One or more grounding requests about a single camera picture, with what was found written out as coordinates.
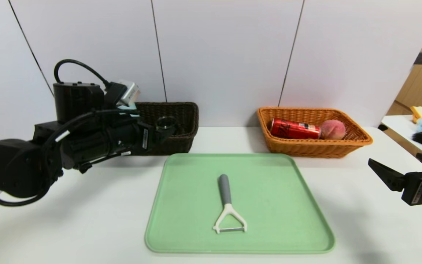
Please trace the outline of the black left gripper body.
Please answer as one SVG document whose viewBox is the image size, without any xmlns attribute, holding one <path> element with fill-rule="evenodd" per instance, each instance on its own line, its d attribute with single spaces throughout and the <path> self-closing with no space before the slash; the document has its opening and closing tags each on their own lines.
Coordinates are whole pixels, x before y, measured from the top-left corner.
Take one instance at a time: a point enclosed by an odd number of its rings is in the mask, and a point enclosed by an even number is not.
<svg viewBox="0 0 422 264">
<path fill-rule="evenodd" d="M 151 126 L 142 122 L 124 122 L 108 129 L 111 153 L 130 152 L 130 155 L 146 155 L 150 150 Z"/>
</svg>

